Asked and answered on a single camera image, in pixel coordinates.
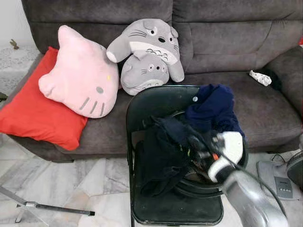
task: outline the red pillow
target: red pillow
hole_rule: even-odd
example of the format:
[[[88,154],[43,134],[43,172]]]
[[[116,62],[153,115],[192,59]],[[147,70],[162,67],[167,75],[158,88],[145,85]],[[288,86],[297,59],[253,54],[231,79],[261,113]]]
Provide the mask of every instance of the red pillow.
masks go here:
[[[45,140],[74,150],[79,146],[87,117],[45,98],[38,86],[40,77],[55,66],[57,54],[58,50],[49,47],[20,92],[0,111],[0,132]]]

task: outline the sofa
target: sofa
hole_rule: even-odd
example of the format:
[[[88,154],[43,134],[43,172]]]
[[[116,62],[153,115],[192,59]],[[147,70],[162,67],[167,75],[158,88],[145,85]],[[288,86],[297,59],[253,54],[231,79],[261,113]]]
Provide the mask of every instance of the sofa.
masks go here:
[[[108,47],[130,23],[160,18],[179,34],[185,71],[179,85],[221,83],[232,88],[234,111],[249,152],[297,149],[302,134],[303,52],[298,42],[303,0],[22,0],[22,4],[41,55],[6,104],[26,83],[47,47],[59,48],[59,26],[67,24]],[[249,70],[263,67],[278,75],[282,91],[248,76]],[[39,157],[58,163],[126,157],[125,115],[131,99],[119,90],[112,112],[89,119],[80,146],[73,151],[45,141],[10,137]]]

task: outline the black cable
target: black cable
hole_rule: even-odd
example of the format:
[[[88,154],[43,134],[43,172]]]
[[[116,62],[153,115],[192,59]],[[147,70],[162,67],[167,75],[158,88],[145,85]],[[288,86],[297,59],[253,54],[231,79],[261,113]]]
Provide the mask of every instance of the black cable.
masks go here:
[[[227,161],[229,161],[231,164],[233,164],[237,169],[241,170],[242,172],[246,173],[248,176],[252,177],[253,179],[255,179],[257,182],[259,182],[260,184],[264,185],[269,192],[273,195],[273,197],[275,198],[276,202],[278,203],[282,213],[285,215],[285,217],[287,218],[285,209],[283,207],[283,204],[281,203],[281,201],[279,200],[279,198],[277,197],[277,195],[275,194],[275,192],[264,182],[262,181],[260,178],[256,177],[255,175],[251,174],[250,172],[248,172],[247,170],[245,170],[245,168],[241,167],[240,165],[234,163],[233,161],[231,161],[225,154],[223,154],[222,152],[216,150],[215,153],[218,153],[218,155],[223,156]]]
[[[285,163],[285,159],[280,154],[275,154],[271,160],[273,161],[276,156],[279,156],[280,158],[282,158],[283,162]]]

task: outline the black folding chair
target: black folding chair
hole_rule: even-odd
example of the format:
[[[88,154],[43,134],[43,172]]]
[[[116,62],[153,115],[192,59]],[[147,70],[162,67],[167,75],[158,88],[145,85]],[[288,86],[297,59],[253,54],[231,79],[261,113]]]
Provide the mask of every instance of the black folding chair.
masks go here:
[[[176,190],[159,196],[140,194],[140,153],[135,151],[135,134],[152,124],[150,116],[165,117],[193,104],[198,86],[161,86],[146,89],[130,102],[126,116],[127,159],[129,164],[131,224],[134,219],[144,225],[216,225],[223,218],[220,185],[213,187],[214,196],[194,198]]]

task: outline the marble floor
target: marble floor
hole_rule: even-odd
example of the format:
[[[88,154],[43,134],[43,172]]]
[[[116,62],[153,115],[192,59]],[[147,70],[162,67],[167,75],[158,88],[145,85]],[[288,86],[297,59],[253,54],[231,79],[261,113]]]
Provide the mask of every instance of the marble floor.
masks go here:
[[[130,227],[128,167],[125,158],[77,160],[56,164],[45,161],[0,135],[0,185],[27,201],[87,209],[84,216],[32,209],[20,223],[15,202],[0,195],[0,227]],[[295,151],[284,153],[289,159]],[[250,154],[248,169],[256,174],[256,162],[273,155]],[[241,227],[238,214],[222,197],[223,220],[217,227]],[[290,227],[302,227],[303,202],[283,201]]]

